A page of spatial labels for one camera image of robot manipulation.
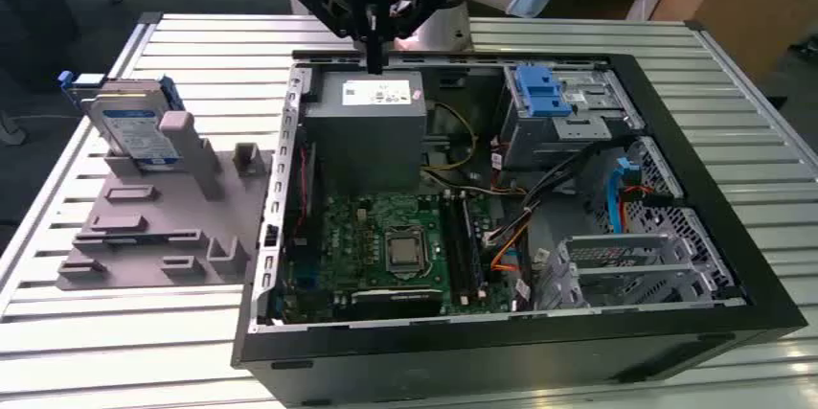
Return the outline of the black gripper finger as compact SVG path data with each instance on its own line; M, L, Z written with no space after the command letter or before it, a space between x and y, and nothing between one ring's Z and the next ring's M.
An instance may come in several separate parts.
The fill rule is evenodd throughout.
M350 38L366 55L367 72L379 73L378 5L366 0L297 0L341 38Z
M414 0L403 7L398 0L375 3L375 74L381 75L386 62L386 45L397 38L406 39L441 10L449 0Z

